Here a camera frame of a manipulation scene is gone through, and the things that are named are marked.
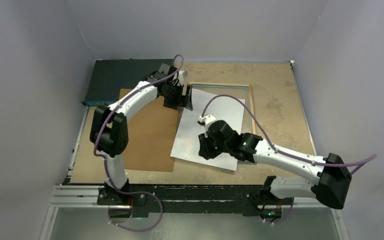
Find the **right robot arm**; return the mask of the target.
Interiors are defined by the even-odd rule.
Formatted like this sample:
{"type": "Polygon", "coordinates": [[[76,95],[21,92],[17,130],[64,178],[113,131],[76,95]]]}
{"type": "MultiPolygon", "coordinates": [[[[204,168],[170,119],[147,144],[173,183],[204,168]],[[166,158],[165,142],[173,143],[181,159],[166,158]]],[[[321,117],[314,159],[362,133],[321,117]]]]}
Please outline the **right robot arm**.
{"type": "Polygon", "coordinates": [[[200,157],[210,160],[228,154],[239,161],[265,164],[296,176],[269,176],[260,196],[268,204],[285,198],[311,198],[336,210],[345,205],[352,175],[342,158],[330,153],[327,157],[308,155],[288,148],[270,145],[266,139],[252,133],[238,133],[224,120],[213,116],[200,117],[204,127],[198,136],[200,157]]]}

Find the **brown backing board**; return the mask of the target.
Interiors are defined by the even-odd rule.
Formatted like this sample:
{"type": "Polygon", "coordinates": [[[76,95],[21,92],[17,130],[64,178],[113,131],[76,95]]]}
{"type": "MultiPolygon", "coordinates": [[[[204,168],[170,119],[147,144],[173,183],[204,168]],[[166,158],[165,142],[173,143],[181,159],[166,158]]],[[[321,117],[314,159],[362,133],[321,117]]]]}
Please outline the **brown backing board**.
{"type": "Polygon", "coordinates": [[[163,106],[158,97],[139,110],[128,122],[128,144],[122,153],[127,170],[172,172],[177,110],[163,106]]]}

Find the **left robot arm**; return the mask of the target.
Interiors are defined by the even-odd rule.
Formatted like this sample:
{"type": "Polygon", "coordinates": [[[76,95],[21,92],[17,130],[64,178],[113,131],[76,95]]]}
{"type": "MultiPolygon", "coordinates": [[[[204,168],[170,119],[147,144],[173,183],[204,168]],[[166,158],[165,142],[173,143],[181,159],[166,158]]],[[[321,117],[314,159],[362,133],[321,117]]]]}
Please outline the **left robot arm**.
{"type": "Polygon", "coordinates": [[[94,110],[89,139],[94,144],[93,154],[103,160],[109,197],[118,205],[126,203],[129,191],[123,152],[129,142],[128,123],[143,107],[158,97],[163,106],[178,110],[193,110],[192,86],[184,84],[184,71],[163,63],[159,70],[147,74],[135,88],[109,106],[94,110]]]}

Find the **blue wooden picture frame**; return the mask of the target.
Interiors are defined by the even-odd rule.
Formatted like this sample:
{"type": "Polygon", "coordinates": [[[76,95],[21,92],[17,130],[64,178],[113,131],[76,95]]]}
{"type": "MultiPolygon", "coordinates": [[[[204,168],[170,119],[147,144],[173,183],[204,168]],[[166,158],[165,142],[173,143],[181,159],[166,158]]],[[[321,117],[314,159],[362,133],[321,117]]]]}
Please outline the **blue wooden picture frame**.
{"type": "MultiPolygon", "coordinates": [[[[249,110],[254,111],[252,87],[249,84],[239,83],[191,83],[191,101],[193,111],[186,110],[183,113],[188,117],[182,116],[187,126],[192,132],[186,136],[194,137],[193,151],[185,157],[185,160],[209,165],[226,170],[236,170],[238,161],[227,153],[222,153],[215,159],[206,160],[198,155],[199,140],[198,134],[204,131],[204,127],[197,124],[198,117],[202,114],[206,104],[211,98],[217,95],[228,95],[238,98],[249,110]]],[[[256,133],[255,121],[250,117],[249,112],[239,102],[228,96],[218,97],[206,109],[206,115],[212,115],[217,120],[226,121],[239,134],[256,133]]]]}

